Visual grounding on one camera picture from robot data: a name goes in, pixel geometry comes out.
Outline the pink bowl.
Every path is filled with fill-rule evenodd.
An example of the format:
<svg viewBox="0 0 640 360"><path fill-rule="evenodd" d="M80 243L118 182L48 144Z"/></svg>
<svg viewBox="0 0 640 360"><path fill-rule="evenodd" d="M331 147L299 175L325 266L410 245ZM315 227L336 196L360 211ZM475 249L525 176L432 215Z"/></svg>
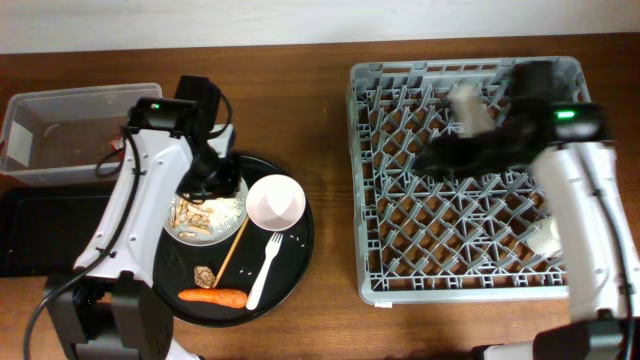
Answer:
<svg viewBox="0 0 640 360"><path fill-rule="evenodd" d="M306 209L306 196L293 178L274 174L257 180L248 190L246 209L261 229L281 232L293 227Z"/></svg>

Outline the red snack wrapper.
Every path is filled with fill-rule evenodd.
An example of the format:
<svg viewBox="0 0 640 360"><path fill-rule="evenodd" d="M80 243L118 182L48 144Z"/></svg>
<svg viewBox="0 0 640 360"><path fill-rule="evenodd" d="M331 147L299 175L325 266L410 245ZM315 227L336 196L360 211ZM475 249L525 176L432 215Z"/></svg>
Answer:
<svg viewBox="0 0 640 360"><path fill-rule="evenodd" d="M115 151L122 150L125 147L125 143L122 137L116 137L109 142L111 148Z"/></svg>

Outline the small white cup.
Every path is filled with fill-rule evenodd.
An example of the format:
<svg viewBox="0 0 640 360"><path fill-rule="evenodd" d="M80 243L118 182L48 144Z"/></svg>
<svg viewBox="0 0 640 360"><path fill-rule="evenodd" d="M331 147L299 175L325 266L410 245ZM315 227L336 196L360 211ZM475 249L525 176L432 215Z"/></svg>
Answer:
<svg viewBox="0 0 640 360"><path fill-rule="evenodd" d="M556 258L562 254L562 245L556 219L549 216L534 222L531 233L525 239L530 250L545 258Z"/></svg>

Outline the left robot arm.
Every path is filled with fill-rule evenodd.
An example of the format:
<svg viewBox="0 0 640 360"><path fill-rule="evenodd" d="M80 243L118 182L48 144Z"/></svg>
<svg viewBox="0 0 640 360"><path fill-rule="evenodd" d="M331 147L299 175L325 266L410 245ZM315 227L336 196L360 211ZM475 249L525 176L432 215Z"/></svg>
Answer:
<svg viewBox="0 0 640 360"><path fill-rule="evenodd" d="M69 359L193 358L173 336L174 315L154 290L154 264L174 197L210 200L239 190L234 128L216 122L226 101L208 78L184 75L173 98L142 97L130 109L105 212L72 274L47 279L26 325L24 358L32 356L42 313Z"/></svg>

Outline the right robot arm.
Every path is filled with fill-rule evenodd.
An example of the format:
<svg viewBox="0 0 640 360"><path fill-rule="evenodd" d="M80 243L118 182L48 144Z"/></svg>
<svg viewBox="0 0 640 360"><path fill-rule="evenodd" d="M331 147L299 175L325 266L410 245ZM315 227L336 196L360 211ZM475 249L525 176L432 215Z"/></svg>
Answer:
<svg viewBox="0 0 640 360"><path fill-rule="evenodd" d="M565 262L570 322L533 341L476 347L475 359L636 359L639 257L616 180L606 114L570 101L550 61L511 73L511 124L498 127L471 84L450 99L462 134L426 145L412 170L442 180L528 165L543 186Z"/></svg>

